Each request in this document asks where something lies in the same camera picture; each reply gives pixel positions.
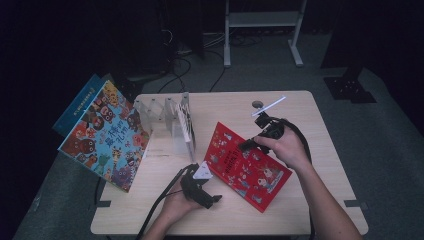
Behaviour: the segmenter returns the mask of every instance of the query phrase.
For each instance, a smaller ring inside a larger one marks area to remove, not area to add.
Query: person's hand
[[[278,159],[295,171],[303,164],[308,163],[305,148],[296,133],[289,127],[284,127],[283,136],[278,139],[255,136],[254,141],[274,151]]]
[[[182,192],[181,178],[169,190],[170,195],[165,198],[159,217],[164,217],[169,224],[174,224],[194,209],[202,208],[197,202],[186,199]]]

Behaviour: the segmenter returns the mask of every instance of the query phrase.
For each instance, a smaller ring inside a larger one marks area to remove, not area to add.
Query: table
[[[282,95],[287,98],[267,110],[268,115],[286,118],[308,139],[313,165],[329,191],[351,217],[361,234],[368,225],[360,207],[346,207],[345,200],[356,200],[346,173],[338,158],[333,142],[310,92],[220,92],[190,93],[189,101],[193,128],[196,134],[196,159],[201,163],[217,121],[250,138],[260,132],[251,113],[251,103],[262,101],[265,106]],[[164,102],[166,98],[181,99],[181,94],[143,94],[136,99],[148,105],[152,99]],[[136,235],[163,189],[178,170],[190,163],[187,154],[175,154],[172,138],[162,120],[153,122],[153,134],[147,156],[129,193],[106,184],[101,201],[110,201],[109,207],[96,210],[91,231],[94,234]],[[217,177],[204,185],[210,195],[223,198],[210,209],[199,209],[168,232],[169,235],[304,235],[310,233],[308,205],[295,173],[289,178],[264,213],[260,213]],[[162,203],[152,220],[158,215]]]
[[[225,4],[224,67],[231,66],[230,28],[232,27],[280,27],[294,26],[293,39],[288,40],[289,48],[297,67],[303,66],[297,50],[297,39],[302,26],[307,0],[302,0],[299,11],[285,12],[230,12],[229,1]]]

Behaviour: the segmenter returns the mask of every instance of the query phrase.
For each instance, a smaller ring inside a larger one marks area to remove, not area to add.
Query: person's right hand
[[[283,136],[278,139],[255,136],[254,141],[274,151],[278,159],[297,171],[305,164],[309,163],[305,148],[296,133],[289,127],[284,127]]]

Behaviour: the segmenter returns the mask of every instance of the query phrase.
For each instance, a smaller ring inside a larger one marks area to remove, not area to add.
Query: colorful picture book
[[[291,170],[258,148],[242,152],[245,140],[218,122],[205,161],[209,169],[260,212],[264,212]]]
[[[149,142],[140,114],[109,80],[93,75],[53,126],[58,150],[128,192]]]

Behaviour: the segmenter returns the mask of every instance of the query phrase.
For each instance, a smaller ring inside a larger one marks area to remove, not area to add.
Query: white sticker
[[[193,179],[211,179],[213,175],[209,170],[208,164],[203,161],[199,169],[194,173]]]

